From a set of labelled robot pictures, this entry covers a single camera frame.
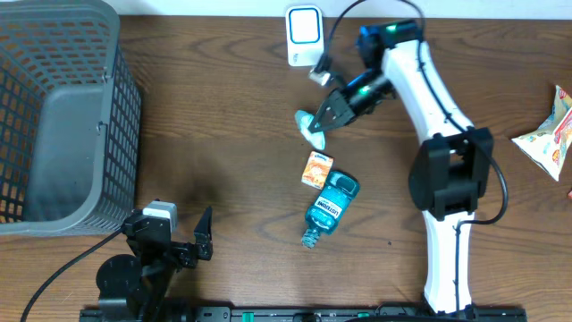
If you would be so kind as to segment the light blue tissue pack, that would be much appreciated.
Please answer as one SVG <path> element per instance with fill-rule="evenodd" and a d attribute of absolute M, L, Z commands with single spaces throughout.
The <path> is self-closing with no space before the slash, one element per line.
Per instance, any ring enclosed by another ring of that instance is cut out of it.
<path fill-rule="evenodd" d="M 313 148 L 324 150 L 326 145 L 324 133 L 322 131 L 311 132 L 309 130 L 310 124 L 314 121 L 315 117 L 308 112 L 298 110 L 294 114 L 294 118 L 299 132 L 302 134 L 304 139 L 310 143 Z"/>

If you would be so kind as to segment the small orange box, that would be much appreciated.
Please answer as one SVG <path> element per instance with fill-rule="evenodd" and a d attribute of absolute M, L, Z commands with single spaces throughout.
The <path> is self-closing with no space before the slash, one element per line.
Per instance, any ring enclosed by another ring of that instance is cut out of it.
<path fill-rule="evenodd" d="M 321 190 L 332 169 L 334 158 L 317 151 L 312 151 L 301 175 L 301 182 Z"/>

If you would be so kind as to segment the blue Listerine mouthwash bottle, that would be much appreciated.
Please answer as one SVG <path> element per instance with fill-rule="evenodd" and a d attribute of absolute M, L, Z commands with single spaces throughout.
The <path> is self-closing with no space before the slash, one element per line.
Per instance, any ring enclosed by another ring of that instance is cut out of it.
<path fill-rule="evenodd" d="M 305 214 L 307 229 L 301 237 L 302 245 L 313 249 L 322 235 L 332 235 L 359 191 L 360 184 L 354 177 L 340 171 L 330 172 Z"/>

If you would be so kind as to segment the yellow wet wipes packet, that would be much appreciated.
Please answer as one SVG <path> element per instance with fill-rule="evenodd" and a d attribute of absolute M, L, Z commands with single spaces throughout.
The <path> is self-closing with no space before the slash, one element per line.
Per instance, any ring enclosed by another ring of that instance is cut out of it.
<path fill-rule="evenodd" d="M 556 85 L 551 115 L 512 142 L 557 182 L 571 145 L 571 96 Z"/>

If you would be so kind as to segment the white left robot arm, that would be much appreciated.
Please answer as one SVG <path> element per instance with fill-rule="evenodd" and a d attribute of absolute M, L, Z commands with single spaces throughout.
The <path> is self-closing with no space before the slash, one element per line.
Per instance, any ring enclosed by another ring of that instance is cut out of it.
<path fill-rule="evenodd" d="M 132 251 L 109 258 L 97 271 L 99 321 L 192 321 L 184 301 L 166 293 L 175 274 L 213 256 L 213 210 L 200 217 L 193 242 L 172 240 L 178 224 L 175 204 L 154 200 L 122 224 Z"/>

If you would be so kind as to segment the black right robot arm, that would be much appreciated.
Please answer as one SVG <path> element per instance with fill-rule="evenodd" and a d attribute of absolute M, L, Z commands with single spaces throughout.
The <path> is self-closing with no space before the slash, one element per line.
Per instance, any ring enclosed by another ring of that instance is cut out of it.
<path fill-rule="evenodd" d="M 425 301 L 435 314 L 460 312 L 472 303 L 468 243 L 486 191 L 492 135 L 460 111 L 416 21 L 363 26 L 357 48 L 365 72 L 334 89 L 316 114 L 298 114 L 300 132 L 322 149 L 327 131 L 371 113 L 388 95 L 399 97 L 419 142 L 408 188 L 427 230 Z"/>

